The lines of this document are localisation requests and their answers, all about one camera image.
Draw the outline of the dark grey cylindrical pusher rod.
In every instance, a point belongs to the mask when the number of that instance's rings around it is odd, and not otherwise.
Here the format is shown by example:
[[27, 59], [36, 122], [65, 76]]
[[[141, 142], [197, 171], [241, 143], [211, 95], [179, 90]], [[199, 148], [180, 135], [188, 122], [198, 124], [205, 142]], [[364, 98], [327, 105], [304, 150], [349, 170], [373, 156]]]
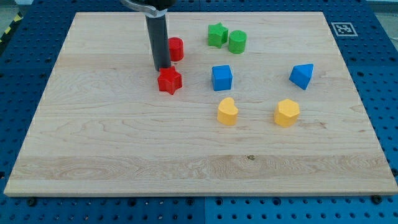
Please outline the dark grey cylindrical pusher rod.
[[146, 16], [146, 24], [154, 67], [159, 72], [161, 68], [171, 66], [166, 17], [165, 15], [153, 18]]

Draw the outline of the black end effector mount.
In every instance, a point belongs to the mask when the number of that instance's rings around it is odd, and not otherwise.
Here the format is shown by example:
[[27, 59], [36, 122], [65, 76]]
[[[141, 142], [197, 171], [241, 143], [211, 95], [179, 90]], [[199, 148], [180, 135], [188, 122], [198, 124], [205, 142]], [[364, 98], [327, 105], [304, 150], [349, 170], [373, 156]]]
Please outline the black end effector mount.
[[177, 0], [137, 0], [138, 3], [154, 6], [157, 10], [164, 10], [172, 7]]

